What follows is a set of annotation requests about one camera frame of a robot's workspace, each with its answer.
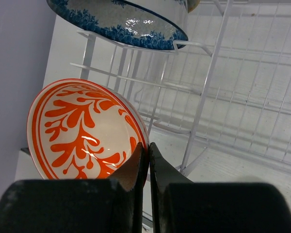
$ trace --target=wall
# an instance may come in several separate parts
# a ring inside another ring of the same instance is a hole
[[[44,0],[0,0],[0,197],[27,145],[27,113],[43,85],[54,22]]]

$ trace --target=wire shelf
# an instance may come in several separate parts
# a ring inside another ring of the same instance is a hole
[[[88,38],[84,60],[72,65],[82,79],[126,97],[149,133],[186,137],[183,174],[198,161],[187,164],[193,143],[258,163],[267,158],[291,173],[291,3],[215,2],[190,14],[190,41],[176,41],[187,45],[180,50],[145,50],[80,31]],[[110,49],[100,51],[101,43]]]

